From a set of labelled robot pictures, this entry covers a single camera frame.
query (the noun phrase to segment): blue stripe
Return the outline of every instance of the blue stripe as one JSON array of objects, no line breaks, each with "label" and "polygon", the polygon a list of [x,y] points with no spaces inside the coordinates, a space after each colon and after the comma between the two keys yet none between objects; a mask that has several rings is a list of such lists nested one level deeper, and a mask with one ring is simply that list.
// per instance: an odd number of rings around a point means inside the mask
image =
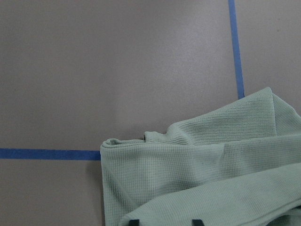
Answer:
[{"label": "blue stripe", "polygon": [[100,161],[99,151],[5,149],[0,148],[0,159],[94,160]]},{"label": "blue stripe", "polygon": [[235,0],[228,0],[228,3],[229,3],[229,13],[230,13],[230,25],[231,25],[231,34],[232,34],[235,74],[236,74],[236,86],[237,86],[238,98],[241,99],[245,97],[245,91],[244,91],[243,72],[241,67],[240,51],[239,51]]}]

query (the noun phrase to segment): blue tape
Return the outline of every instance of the blue tape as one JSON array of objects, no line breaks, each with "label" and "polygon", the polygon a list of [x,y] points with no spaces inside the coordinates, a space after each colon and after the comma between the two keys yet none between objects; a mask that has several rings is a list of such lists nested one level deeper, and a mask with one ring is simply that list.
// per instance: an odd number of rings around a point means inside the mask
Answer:
[{"label": "blue tape", "polygon": [[237,86],[238,98],[241,99],[245,97],[245,91],[244,91],[243,72],[241,67],[240,51],[239,51],[235,0],[228,0],[228,4],[229,4],[229,13],[230,13],[234,66],[235,66],[235,74],[236,74],[236,86]]},{"label": "blue tape", "polygon": [[0,148],[0,159],[92,160],[100,161],[99,151],[5,149]]}]

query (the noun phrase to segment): horizontal blue stripe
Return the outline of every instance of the horizontal blue stripe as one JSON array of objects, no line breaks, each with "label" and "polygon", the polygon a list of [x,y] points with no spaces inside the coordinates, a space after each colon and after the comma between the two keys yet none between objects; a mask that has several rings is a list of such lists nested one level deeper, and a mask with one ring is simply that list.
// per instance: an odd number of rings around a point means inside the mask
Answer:
[{"label": "horizontal blue stripe", "polygon": [[0,159],[93,160],[100,161],[99,151],[7,149],[0,148]]},{"label": "horizontal blue stripe", "polygon": [[241,99],[245,97],[245,90],[244,90],[243,72],[242,72],[242,66],[240,60],[238,30],[237,30],[236,12],[235,12],[235,0],[228,0],[228,4],[229,4],[229,14],[230,14],[234,66],[235,66],[235,74],[236,74],[236,86],[237,86],[238,98]]}]

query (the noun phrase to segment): cloth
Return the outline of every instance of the cloth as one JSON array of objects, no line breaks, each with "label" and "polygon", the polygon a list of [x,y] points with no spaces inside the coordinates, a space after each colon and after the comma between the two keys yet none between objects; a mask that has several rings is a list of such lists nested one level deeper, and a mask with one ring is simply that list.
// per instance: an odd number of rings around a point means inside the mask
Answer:
[{"label": "cloth", "polygon": [[101,145],[107,226],[301,225],[301,117],[269,87],[144,135]]}]

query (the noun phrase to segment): green cloth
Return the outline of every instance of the green cloth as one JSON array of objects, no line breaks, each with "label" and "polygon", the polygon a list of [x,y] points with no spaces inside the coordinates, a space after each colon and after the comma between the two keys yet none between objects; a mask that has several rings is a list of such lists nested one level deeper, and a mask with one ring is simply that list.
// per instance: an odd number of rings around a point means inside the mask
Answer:
[{"label": "green cloth", "polygon": [[100,152],[107,226],[301,225],[301,117],[269,87]]}]

